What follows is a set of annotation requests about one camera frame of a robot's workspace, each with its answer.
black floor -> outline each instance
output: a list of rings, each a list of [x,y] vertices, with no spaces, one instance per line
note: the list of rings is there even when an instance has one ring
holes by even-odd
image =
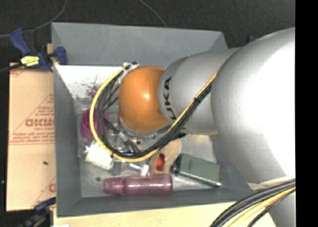
[[[0,0],[0,69],[20,57],[9,33],[22,27],[26,40],[40,46],[51,41],[52,20],[217,30],[229,47],[239,47],[249,36],[295,26],[295,0]],[[0,226],[9,227],[31,213],[4,212],[7,73],[0,85]]]

yellow cable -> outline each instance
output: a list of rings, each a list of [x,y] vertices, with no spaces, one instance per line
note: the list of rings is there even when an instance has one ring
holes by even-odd
[[[105,144],[100,140],[100,138],[98,137],[97,135],[97,132],[95,130],[95,126],[94,126],[94,111],[95,111],[95,105],[96,105],[96,102],[100,96],[100,94],[102,93],[102,91],[104,90],[105,87],[107,87],[107,85],[117,76],[121,73],[122,70],[124,70],[127,66],[123,67],[122,69],[120,69],[119,71],[117,71],[116,73],[114,73],[110,78],[108,78],[104,83],[103,85],[99,88],[99,90],[97,91],[94,99],[93,99],[93,102],[90,106],[90,112],[89,112],[89,125],[90,125],[90,128],[91,128],[91,132],[95,138],[95,140],[97,141],[97,143],[101,146],[102,149],[104,149],[105,151],[107,151],[110,155],[114,156],[115,158],[119,159],[119,160],[122,160],[122,161],[126,161],[126,162],[138,162],[138,161],[143,161],[143,160],[146,160],[147,158],[151,157],[154,153],[157,152],[158,149],[156,150],[153,150],[151,152],[149,152],[148,154],[142,156],[142,157],[139,157],[139,158],[133,158],[133,159],[130,159],[130,158],[126,158],[126,157],[122,157],[120,155],[117,155],[115,153],[113,153],[112,150],[110,150],[108,147],[105,146]]]
[[[215,79],[216,75],[218,74],[219,70],[217,70],[212,77],[205,83],[205,85],[200,89],[200,91],[196,94],[196,96],[190,101],[190,103],[188,104],[188,106],[183,110],[183,112],[181,113],[181,115],[175,120],[175,122],[170,126],[169,130],[166,132],[166,134],[168,132],[170,132],[170,130],[175,127],[175,125],[177,123],[179,123],[179,121],[181,120],[181,118],[183,118],[185,112],[190,108],[190,106],[194,103],[195,99],[209,86],[209,84]]]
[[[120,155],[117,155],[116,153],[114,153],[112,150],[110,150],[108,147],[105,146],[105,144],[100,140],[100,138],[97,135],[95,126],[94,126],[94,121],[93,121],[93,117],[94,117],[94,111],[95,111],[95,105],[97,103],[97,100],[100,96],[100,94],[103,92],[104,88],[107,87],[107,85],[117,76],[121,73],[122,70],[124,70],[128,65],[126,65],[125,67],[123,67],[122,69],[120,69],[119,71],[117,71],[116,73],[114,73],[110,78],[108,78],[103,85],[99,88],[99,90],[97,91],[93,102],[90,106],[90,112],[89,112],[89,125],[92,131],[92,134],[95,138],[95,140],[97,141],[97,143],[101,146],[102,149],[104,149],[105,151],[107,151],[110,155],[114,156],[115,158],[122,160],[122,161],[126,161],[126,162],[139,162],[139,161],[144,161],[148,158],[150,158],[152,155],[154,155],[159,149],[155,149],[153,151],[150,151],[148,154],[138,157],[138,158],[126,158],[126,157],[122,157]],[[196,94],[195,98],[197,98],[202,91],[204,91],[208,85],[214,80],[214,78],[216,77],[217,73],[219,70],[217,70],[212,77],[208,80],[208,82],[201,88],[201,90]],[[181,113],[181,115],[175,120],[175,122],[171,125],[171,127],[169,128],[169,130],[166,132],[166,134],[182,119],[182,117],[184,116],[185,112],[190,108],[191,104],[195,101],[195,98],[192,99],[192,101],[188,104],[188,106],[184,109],[184,111]]]
[[[242,226],[242,224],[246,223],[246,220],[248,218],[250,218],[251,216],[255,215],[256,213],[260,213],[263,210],[265,210],[268,206],[272,205],[273,203],[275,203],[276,201],[278,201],[279,199],[281,199],[282,197],[284,197],[285,195],[287,195],[288,193],[295,191],[296,188],[292,187],[290,189],[287,189],[285,191],[280,192],[279,194],[276,194],[268,199],[266,199],[263,202],[260,202],[256,205],[254,205],[253,207],[251,207],[250,209],[248,209],[245,213],[243,213],[241,216],[239,216],[234,222],[232,222],[228,227],[239,227]]]

cable bundle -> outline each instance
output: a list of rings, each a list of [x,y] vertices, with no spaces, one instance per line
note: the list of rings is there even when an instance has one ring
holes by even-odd
[[[247,226],[252,227],[271,208],[295,191],[295,179],[258,191],[227,208],[219,215],[219,217],[215,219],[210,227],[221,227],[243,211],[246,212],[234,220],[229,227],[240,226],[240,224],[246,221],[249,217],[258,213],[257,216]]]
[[[151,147],[146,150],[140,151],[133,144],[132,141],[127,140],[126,144],[132,148],[130,152],[122,152],[116,149],[111,143],[108,141],[105,129],[101,125],[102,122],[106,122],[106,124],[110,124],[105,121],[103,118],[104,112],[113,104],[117,98],[112,100],[112,96],[119,88],[119,80],[121,80],[122,76],[126,75],[129,70],[133,69],[136,63],[127,64],[123,67],[123,69],[119,70],[113,76],[111,76],[97,91],[93,102],[90,108],[90,127],[92,129],[92,134],[98,144],[107,152],[118,158],[120,160],[124,160],[127,162],[138,162],[143,161],[149,157],[151,157],[156,151],[166,146],[170,141],[174,140],[179,134],[181,129],[183,128],[185,122],[189,119],[193,111],[200,104],[200,102],[204,99],[204,97],[211,91],[212,82],[216,77],[217,72],[213,74],[213,76],[209,79],[209,81],[203,86],[203,88],[198,92],[198,94],[194,97],[194,99],[189,103],[189,105],[185,108],[185,110],[181,113],[181,115],[175,120],[175,122],[171,125],[168,131],[164,134],[162,138],[160,138],[156,143],[154,143]],[[93,114],[95,110],[95,106],[98,101],[97,107],[97,127],[99,129],[99,137],[93,125]]]

red object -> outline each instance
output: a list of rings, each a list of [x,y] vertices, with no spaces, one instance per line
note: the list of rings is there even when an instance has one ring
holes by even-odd
[[[115,177],[104,180],[104,192],[115,195],[170,195],[170,174]]]
[[[157,171],[163,171],[164,164],[165,164],[164,155],[161,153],[156,160],[155,169]]]

orange object at top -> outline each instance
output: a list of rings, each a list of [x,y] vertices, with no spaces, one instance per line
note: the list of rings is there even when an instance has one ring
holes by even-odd
[[[161,67],[140,67],[124,77],[119,88],[119,118],[124,127],[146,132],[167,124],[157,93],[163,72]]]

